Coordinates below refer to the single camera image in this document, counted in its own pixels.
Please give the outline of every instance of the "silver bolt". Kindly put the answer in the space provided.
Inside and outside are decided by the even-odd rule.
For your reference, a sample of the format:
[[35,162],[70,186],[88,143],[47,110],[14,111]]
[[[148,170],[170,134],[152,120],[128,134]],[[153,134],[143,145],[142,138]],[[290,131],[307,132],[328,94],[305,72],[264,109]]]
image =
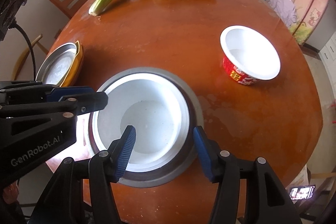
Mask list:
[[227,151],[227,150],[222,150],[222,151],[220,152],[220,155],[221,155],[222,157],[228,157],[228,156],[230,155],[230,152]]
[[109,154],[109,152],[108,152],[108,151],[106,151],[106,150],[103,150],[103,151],[100,151],[100,152],[99,152],[99,157],[102,157],[102,158],[104,158],[104,157],[106,157],[108,154]]
[[265,163],[266,163],[266,160],[265,160],[263,157],[259,157],[259,158],[257,158],[257,161],[258,161],[260,164],[265,164]]
[[70,164],[72,162],[72,158],[68,157],[63,160],[64,164]]
[[64,113],[63,113],[63,117],[64,117],[64,118],[72,118],[73,116],[74,116],[74,114],[71,113],[71,112],[64,112]]

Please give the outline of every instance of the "phone screen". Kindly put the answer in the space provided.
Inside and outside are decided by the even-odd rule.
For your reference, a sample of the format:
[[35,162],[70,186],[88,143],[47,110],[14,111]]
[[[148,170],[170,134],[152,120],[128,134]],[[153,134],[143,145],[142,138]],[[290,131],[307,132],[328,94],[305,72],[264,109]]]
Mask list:
[[291,200],[308,199],[313,196],[315,185],[293,187],[289,193]]

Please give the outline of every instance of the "red and white bowl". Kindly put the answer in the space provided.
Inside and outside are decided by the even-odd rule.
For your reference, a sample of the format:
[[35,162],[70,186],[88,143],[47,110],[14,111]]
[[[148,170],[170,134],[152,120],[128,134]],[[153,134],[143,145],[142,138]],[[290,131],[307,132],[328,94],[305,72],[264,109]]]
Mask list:
[[220,36],[226,73],[242,85],[270,80],[280,72],[280,59],[273,45],[259,32],[230,26]]

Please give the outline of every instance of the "wooden table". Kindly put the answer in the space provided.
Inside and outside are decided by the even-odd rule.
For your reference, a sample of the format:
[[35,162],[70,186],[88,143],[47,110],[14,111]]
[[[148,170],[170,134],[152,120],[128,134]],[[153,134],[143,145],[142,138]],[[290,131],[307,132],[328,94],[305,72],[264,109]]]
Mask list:
[[[183,79],[202,105],[205,131],[236,157],[265,157],[288,185],[306,164],[322,128],[319,97],[305,58],[290,32],[264,0],[114,0],[99,17],[88,14],[93,0],[70,20],[51,48],[79,40],[84,63],[76,85],[97,90],[111,76],[134,67],[168,70]],[[221,32],[251,27],[278,51],[279,75],[252,86],[239,85],[222,68]],[[88,158],[82,128],[77,143],[47,164]],[[198,160],[175,180],[155,188],[113,185],[122,220],[129,223],[208,222],[216,184]],[[245,207],[241,183],[239,216]],[[88,182],[84,198],[90,203]]]

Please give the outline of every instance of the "tiled floor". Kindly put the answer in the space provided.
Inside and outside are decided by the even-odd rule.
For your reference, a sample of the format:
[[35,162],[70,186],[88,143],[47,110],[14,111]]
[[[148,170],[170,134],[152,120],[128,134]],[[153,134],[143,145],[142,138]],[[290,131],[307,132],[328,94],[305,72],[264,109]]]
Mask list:
[[[336,111],[335,108],[330,107],[334,101],[334,95],[322,61],[308,55],[305,55],[305,58],[316,83],[323,114],[321,136],[307,167],[312,173],[330,172],[336,166],[336,124],[332,124],[332,120],[336,120]],[[51,175],[52,173],[44,164],[24,176],[20,181],[19,202],[36,203]],[[316,180],[312,183],[318,186],[322,181]],[[31,212],[32,208],[24,208],[25,215],[30,215]]]

